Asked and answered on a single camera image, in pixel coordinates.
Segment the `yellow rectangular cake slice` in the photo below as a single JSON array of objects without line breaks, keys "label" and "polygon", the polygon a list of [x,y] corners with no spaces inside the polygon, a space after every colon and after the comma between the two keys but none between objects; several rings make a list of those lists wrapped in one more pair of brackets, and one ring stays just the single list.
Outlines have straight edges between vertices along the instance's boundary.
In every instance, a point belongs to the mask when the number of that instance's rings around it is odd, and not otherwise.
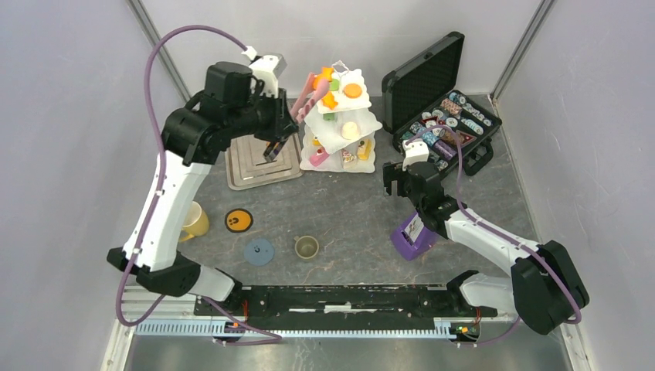
[{"label": "yellow rectangular cake slice", "polygon": [[361,161],[368,161],[372,152],[372,141],[369,138],[363,138],[359,141],[356,155]]}]

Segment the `white sprinkle cake slice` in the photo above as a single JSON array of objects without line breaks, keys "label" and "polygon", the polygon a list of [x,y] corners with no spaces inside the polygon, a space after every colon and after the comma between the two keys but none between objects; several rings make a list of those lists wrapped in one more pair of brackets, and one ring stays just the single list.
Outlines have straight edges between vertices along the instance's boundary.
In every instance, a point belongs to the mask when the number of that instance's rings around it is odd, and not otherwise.
[{"label": "white sprinkle cake slice", "polygon": [[358,157],[346,149],[341,149],[341,167],[352,168],[357,165]]}]

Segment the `cream round cake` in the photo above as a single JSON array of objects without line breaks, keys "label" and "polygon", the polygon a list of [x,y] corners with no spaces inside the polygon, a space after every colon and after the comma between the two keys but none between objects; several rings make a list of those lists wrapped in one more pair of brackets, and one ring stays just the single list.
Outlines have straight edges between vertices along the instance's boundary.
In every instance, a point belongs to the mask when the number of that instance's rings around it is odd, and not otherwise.
[{"label": "cream round cake", "polygon": [[359,126],[356,122],[345,122],[341,127],[341,136],[349,141],[358,139],[361,136]]}]

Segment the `white three-tier cake stand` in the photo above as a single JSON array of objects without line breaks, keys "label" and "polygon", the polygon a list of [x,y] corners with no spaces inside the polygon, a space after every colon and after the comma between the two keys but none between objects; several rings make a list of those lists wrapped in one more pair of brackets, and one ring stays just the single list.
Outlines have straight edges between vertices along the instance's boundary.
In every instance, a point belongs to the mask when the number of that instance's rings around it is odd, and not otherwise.
[{"label": "white three-tier cake stand", "polygon": [[322,69],[312,88],[322,80],[328,82],[327,93],[304,116],[300,169],[373,173],[375,133],[382,123],[371,112],[362,71],[339,60]]}]

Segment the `orange fish cookie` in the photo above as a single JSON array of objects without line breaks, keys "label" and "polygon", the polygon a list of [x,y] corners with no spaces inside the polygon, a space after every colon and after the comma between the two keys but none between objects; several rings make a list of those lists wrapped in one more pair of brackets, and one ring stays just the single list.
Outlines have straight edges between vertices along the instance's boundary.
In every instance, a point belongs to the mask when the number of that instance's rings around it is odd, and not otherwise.
[{"label": "orange fish cookie", "polygon": [[330,84],[332,81],[333,72],[334,72],[334,68],[332,66],[323,66],[321,68],[321,72],[314,75],[313,89],[317,90],[318,85],[322,81],[327,81],[327,84]]},{"label": "orange fish cookie", "polygon": [[328,91],[321,98],[321,103],[330,111],[334,110],[338,106],[338,102],[334,99],[334,95],[331,91]]}]

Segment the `pink layered cake slice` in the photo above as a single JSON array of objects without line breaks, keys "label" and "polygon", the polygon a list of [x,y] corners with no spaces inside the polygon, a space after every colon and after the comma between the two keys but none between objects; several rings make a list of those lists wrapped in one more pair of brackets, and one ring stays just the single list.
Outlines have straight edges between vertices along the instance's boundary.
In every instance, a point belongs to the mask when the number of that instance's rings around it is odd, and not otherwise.
[{"label": "pink layered cake slice", "polygon": [[318,167],[325,162],[330,155],[326,152],[324,147],[319,147],[315,153],[309,157],[309,162],[312,166]]}]

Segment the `green macaron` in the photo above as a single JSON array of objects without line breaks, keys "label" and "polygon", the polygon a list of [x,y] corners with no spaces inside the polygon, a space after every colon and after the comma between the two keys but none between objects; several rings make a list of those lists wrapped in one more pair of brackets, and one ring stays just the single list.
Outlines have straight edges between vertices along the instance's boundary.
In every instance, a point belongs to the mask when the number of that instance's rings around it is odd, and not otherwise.
[{"label": "green macaron", "polygon": [[341,91],[341,80],[333,78],[329,83],[329,91],[333,94],[339,94]]}]

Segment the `orange macaron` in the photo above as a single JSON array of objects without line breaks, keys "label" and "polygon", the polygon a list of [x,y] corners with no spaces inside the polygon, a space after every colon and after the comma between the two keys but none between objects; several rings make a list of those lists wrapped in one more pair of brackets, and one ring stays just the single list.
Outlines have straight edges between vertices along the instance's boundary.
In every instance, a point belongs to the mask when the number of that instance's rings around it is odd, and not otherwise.
[{"label": "orange macaron", "polygon": [[362,86],[358,83],[348,83],[342,89],[342,93],[349,99],[357,99],[363,92]]}]

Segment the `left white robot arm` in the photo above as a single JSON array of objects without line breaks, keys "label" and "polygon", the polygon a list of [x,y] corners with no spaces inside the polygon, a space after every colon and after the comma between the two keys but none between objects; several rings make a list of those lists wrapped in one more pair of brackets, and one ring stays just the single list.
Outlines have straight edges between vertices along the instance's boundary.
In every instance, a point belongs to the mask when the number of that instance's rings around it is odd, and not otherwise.
[{"label": "left white robot arm", "polygon": [[109,250],[108,262],[133,274],[148,291],[172,297],[212,298],[224,315],[241,309],[242,293],[226,273],[184,257],[180,232],[199,186],[232,140],[252,135],[267,142],[263,158],[273,162],[299,126],[278,86],[286,64],[279,54],[256,58],[248,66],[218,62],[207,69],[205,87],[184,107],[169,114],[161,140],[165,150],[137,228],[122,247]]}]

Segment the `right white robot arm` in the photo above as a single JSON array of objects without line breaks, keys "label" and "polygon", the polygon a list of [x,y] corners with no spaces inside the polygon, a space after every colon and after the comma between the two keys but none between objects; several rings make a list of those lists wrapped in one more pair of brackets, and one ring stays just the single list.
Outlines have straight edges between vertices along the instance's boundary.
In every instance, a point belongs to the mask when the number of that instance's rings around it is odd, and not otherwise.
[{"label": "right white robot arm", "polygon": [[473,273],[446,294],[446,306],[466,315],[476,306],[517,314],[531,330],[547,335],[562,324],[582,320],[589,293],[566,247],[539,243],[501,229],[446,194],[436,164],[383,166],[388,195],[406,197],[414,207],[414,232],[431,232],[464,245],[499,267],[506,278]]}]

